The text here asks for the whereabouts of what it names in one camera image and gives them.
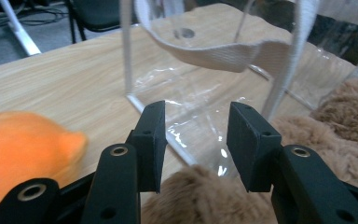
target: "clear plastic bag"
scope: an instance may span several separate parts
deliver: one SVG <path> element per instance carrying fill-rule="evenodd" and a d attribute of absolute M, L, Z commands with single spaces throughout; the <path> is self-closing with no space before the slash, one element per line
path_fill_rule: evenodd
<path fill-rule="evenodd" d="M 234 176 L 237 171 L 226 146 L 230 102 L 245 103 L 263 112 L 273 101 L 272 90 L 280 80 L 281 70 L 290 65 L 296 67 L 291 85 L 280 84 L 284 89 L 282 99 L 276 108 L 270 108 L 273 113 L 268 118 L 308 115 L 355 66 L 340 59 L 341 55 L 324 50 L 332 44 L 328 40 L 334 31 L 319 36 L 322 44 L 305 43 L 304 52 L 295 61 L 288 59 L 291 52 L 296 52 L 290 48 L 296 42 L 293 31 L 298 25 L 292 2 L 224 2 L 197 5 L 189 1 L 148 1 L 150 10 L 143 22 L 146 29 L 132 27 L 129 35 L 126 79 L 129 99 L 140 110 L 152 102 L 166 101 L 167 139 L 185 162 L 200 163 L 219 175 Z M 234 69 L 223 60 L 216 60 L 218 54 L 192 60 L 189 58 L 194 56 L 193 52 L 187 54 L 188 58 L 177 54 L 183 49 L 185 53 L 200 52 L 215 50 L 216 46 L 227 49 L 240 43 L 249 49 L 262 46 L 255 48 L 258 50 L 255 54 L 262 57 L 246 61 L 248 51 L 243 54 L 244 63 L 239 67 L 245 65 L 246 69 L 241 71 L 231 71 Z M 265 48 L 275 43 L 278 48 Z"/>

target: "metal screw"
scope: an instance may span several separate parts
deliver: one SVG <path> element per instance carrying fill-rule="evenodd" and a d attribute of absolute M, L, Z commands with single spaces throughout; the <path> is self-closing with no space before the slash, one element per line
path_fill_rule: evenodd
<path fill-rule="evenodd" d="M 34 184 L 28 186 L 27 188 L 20 191 L 20 193 L 17 195 L 17 199 L 22 202 L 31 201 L 42 195 L 46 191 L 46 189 L 47 186 L 44 184 Z"/>
<path fill-rule="evenodd" d="M 126 147 L 115 147 L 110 151 L 112 156 L 122 156 L 127 154 L 129 150 Z"/>
<path fill-rule="evenodd" d="M 301 148 L 301 147 L 294 147 L 292 148 L 292 153 L 295 154 L 296 156 L 299 156 L 299 157 L 310 157 L 310 153 L 304 149 L 304 148 Z"/>

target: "chair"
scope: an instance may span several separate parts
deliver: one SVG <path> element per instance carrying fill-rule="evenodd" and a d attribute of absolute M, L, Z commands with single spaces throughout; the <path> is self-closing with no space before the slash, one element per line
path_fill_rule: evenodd
<path fill-rule="evenodd" d="M 65 4 L 74 44 L 75 22 L 82 41 L 87 39 L 84 29 L 105 32 L 120 27 L 119 0 L 65 0 Z"/>

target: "black cable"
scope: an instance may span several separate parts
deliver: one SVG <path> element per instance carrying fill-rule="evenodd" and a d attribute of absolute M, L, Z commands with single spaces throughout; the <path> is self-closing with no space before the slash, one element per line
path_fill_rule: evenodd
<path fill-rule="evenodd" d="M 28 19 L 29 17 L 32 17 L 34 15 L 41 15 L 41 14 L 48 14 L 49 16 L 52 16 L 51 19 L 47 20 L 32 20 Z M 23 25 L 27 26 L 37 26 L 37 25 L 44 25 L 49 24 L 53 22 L 61 21 L 64 18 L 67 18 L 68 13 L 63 12 L 60 9 L 54 8 L 54 7 L 47 7 L 47 8 L 34 8 L 34 9 L 28 9 L 28 10 L 22 10 L 20 13 L 17 14 L 17 18 L 19 19 L 19 22 Z M 6 15 L 2 15 L 0 17 L 0 27 L 7 25 L 9 22 L 9 19 Z"/>

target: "chair leg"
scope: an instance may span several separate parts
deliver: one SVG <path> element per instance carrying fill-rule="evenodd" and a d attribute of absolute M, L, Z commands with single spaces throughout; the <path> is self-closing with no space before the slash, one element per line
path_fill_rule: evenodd
<path fill-rule="evenodd" d="M 71 30 L 72 44 L 76 43 L 75 24 L 74 24 L 74 11 L 70 0 L 65 0 L 66 7 L 68 8 L 69 27 Z"/>
<path fill-rule="evenodd" d="M 71 27 L 72 44 L 75 44 L 76 43 L 75 24 L 74 24 L 74 18 L 71 15 L 71 13 L 69 13 L 69 25 Z"/>
<path fill-rule="evenodd" d="M 86 35 L 85 35 L 85 33 L 84 33 L 84 27 L 83 27 L 83 25 L 82 25 L 79 21 L 76 21 L 76 23 L 77 23 L 77 28 L 78 28 L 79 33 L 80 33 L 81 40 L 82 40 L 82 41 L 87 40 Z"/>

